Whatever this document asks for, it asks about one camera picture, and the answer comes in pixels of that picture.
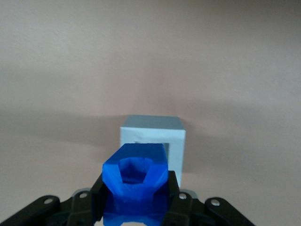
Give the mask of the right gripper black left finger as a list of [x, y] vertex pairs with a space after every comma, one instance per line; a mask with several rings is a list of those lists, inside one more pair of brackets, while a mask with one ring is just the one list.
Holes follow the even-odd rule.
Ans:
[[3, 222], [2, 226], [93, 226], [103, 217], [108, 188], [102, 175], [89, 189], [77, 191], [61, 202], [54, 195], [42, 196]]

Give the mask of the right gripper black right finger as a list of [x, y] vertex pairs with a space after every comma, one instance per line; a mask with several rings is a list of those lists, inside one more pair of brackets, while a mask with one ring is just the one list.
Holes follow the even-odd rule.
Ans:
[[247, 217], [221, 197], [204, 203], [180, 190], [174, 171], [168, 175], [168, 210], [163, 226], [253, 226]]

